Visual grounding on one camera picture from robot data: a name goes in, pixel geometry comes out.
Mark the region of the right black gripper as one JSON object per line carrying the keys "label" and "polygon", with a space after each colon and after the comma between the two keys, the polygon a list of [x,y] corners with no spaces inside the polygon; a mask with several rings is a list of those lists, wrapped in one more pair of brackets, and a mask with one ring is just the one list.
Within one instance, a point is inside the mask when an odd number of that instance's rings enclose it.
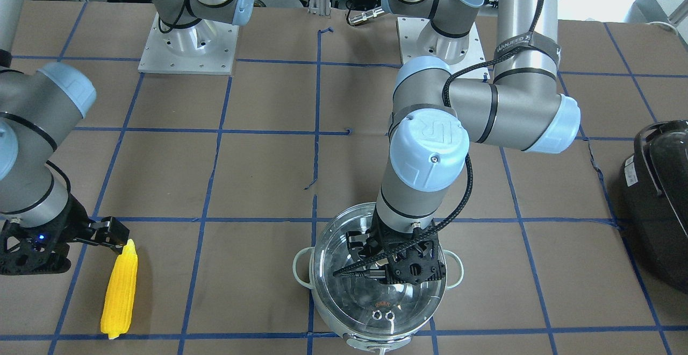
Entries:
{"label": "right black gripper", "polygon": [[105,246],[122,252],[130,230],[107,216],[93,223],[80,202],[69,194],[66,207],[51,221],[25,228],[6,221],[2,229],[2,275],[60,274],[71,267],[70,243]]}

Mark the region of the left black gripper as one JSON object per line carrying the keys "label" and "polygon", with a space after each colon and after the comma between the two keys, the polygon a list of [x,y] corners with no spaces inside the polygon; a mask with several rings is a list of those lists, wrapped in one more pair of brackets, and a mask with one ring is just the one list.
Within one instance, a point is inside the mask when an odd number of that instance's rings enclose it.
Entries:
{"label": "left black gripper", "polygon": [[414,227],[406,234],[390,228],[374,213],[365,233],[346,233],[347,249],[354,262],[344,267],[344,276],[414,286],[444,279],[446,265],[440,257],[437,234],[445,225],[446,221],[440,225],[432,221],[427,228]]}

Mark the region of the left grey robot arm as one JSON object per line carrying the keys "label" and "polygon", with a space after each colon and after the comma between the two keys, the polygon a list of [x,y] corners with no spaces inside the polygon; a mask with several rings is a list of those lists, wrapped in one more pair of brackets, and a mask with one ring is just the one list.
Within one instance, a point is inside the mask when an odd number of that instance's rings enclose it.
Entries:
{"label": "left grey robot arm", "polygon": [[347,235],[354,261],[335,278],[388,285],[442,279],[437,234],[471,196],[469,144],[548,154],[572,144],[582,113],[557,92],[557,2],[499,0],[491,61],[452,73],[432,54],[402,66],[371,227]]}

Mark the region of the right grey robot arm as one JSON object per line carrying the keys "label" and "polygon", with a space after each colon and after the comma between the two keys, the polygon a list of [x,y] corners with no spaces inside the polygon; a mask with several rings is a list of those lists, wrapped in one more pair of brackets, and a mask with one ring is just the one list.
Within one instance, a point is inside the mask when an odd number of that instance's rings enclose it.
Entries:
{"label": "right grey robot arm", "polygon": [[[139,71],[228,75],[238,27],[255,0],[152,0],[157,15]],[[34,75],[11,68],[22,0],[2,0],[1,205],[2,274],[62,273],[69,243],[105,246],[120,254],[130,231],[112,216],[89,218],[70,181],[50,157],[86,117],[96,90],[76,68],[50,62]]]}

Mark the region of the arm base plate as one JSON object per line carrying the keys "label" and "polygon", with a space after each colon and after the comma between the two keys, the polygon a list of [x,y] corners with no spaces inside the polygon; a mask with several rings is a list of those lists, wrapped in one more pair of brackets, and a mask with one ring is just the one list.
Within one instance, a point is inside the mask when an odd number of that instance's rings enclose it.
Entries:
{"label": "arm base plate", "polygon": [[188,29],[162,33],[153,19],[138,70],[170,75],[230,75],[239,26],[202,20]]}
{"label": "arm base plate", "polygon": [[450,66],[450,73],[486,61],[476,24],[464,37],[445,37],[425,18],[398,17],[397,29],[402,64],[420,56],[435,56]]}

